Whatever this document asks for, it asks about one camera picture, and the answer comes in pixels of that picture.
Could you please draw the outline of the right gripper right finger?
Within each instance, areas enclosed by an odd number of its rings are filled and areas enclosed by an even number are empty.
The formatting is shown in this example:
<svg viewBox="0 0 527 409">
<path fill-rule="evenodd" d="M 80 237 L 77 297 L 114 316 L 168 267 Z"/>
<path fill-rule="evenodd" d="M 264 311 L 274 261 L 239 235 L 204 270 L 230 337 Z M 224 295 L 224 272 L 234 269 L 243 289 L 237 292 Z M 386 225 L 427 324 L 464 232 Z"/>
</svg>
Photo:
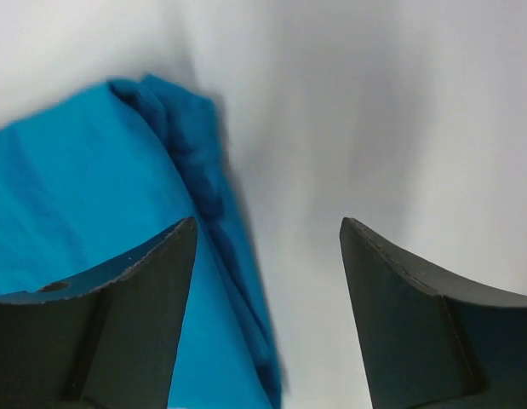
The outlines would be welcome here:
<svg viewBox="0 0 527 409">
<path fill-rule="evenodd" d="M 527 296 L 345 218 L 341 254 L 375 408 L 527 408 Z"/>
</svg>

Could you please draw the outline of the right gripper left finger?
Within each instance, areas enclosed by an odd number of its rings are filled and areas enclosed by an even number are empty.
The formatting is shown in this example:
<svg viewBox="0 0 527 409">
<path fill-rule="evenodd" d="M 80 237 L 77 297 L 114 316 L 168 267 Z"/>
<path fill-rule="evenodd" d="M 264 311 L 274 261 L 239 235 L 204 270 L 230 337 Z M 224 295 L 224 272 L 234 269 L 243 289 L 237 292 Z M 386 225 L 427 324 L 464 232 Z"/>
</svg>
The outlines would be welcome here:
<svg viewBox="0 0 527 409">
<path fill-rule="evenodd" d="M 0 296 L 0 408 L 164 408 L 198 242 L 185 218 L 89 270 Z"/>
</svg>

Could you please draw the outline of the blue polo shirt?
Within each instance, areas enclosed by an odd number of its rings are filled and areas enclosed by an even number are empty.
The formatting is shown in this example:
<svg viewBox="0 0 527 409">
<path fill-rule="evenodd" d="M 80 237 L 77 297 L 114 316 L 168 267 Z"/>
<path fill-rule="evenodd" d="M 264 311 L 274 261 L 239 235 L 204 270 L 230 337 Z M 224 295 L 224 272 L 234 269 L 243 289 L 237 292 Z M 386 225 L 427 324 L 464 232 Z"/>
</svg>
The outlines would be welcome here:
<svg viewBox="0 0 527 409">
<path fill-rule="evenodd" d="M 34 291 L 198 221 L 172 408 L 279 408 L 278 354 L 222 163 L 214 103 L 147 76 L 0 130 L 0 295 Z"/>
</svg>

